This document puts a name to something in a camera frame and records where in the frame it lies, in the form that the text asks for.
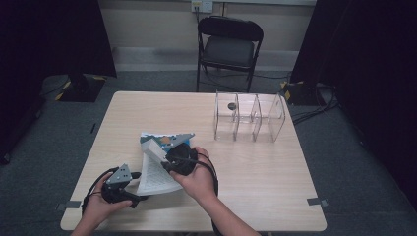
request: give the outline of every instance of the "black backdrop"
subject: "black backdrop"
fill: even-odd
[[[335,86],[366,148],[417,209],[416,16],[414,0],[318,0],[291,83]]]
[[[22,132],[43,80],[74,70],[116,77],[97,0],[1,1],[0,157]]]

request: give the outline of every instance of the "hand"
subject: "hand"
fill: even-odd
[[[87,204],[83,217],[74,230],[73,235],[90,235],[111,213],[129,207],[132,204],[132,201],[110,204],[101,196],[101,188],[104,181],[111,175],[112,173],[107,173],[95,185],[92,194],[89,196],[89,203]]]
[[[211,163],[205,158],[205,156],[209,157],[209,153],[201,147],[195,147],[195,150],[198,153],[198,161],[211,167]],[[169,174],[184,188],[185,192],[197,202],[200,202],[205,198],[216,198],[211,173],[204,166],[196,164],[194,171],[187,176],[178,174],[175,171],[171,171]]]

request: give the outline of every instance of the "chair backrest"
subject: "chair backrest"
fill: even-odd
[[[199,33],[213,36],[238,38],[261,42],[264,31],[251,21],[243,21],[220,16],[210,16],[200,20]]]

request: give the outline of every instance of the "table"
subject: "table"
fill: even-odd
[[[260,94],[273,100],[274,95]],[[285,106],[287,119],[275,143],[214,139],[214,93],[118,91],[114,94],[71,201],[81,201],[105,170],[129,165],[141,171],[141,132],[192,133],[191,146],[205,148],[219,180],[219,198],[257,231],[323,231],[317,193]],[[126,188],[136,193],[138,180]],[[80,208],[67,208],[61,221],[73,230]],[[208,215],[183,190],[151,196],[135,209],[114,213],[99,229],[115,231],[212,231]]]

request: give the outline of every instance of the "acrylic box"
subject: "acrylic box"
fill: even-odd
[[[281,96],[217,92],[214,138],[218,141],[273,143],[285,121]]]

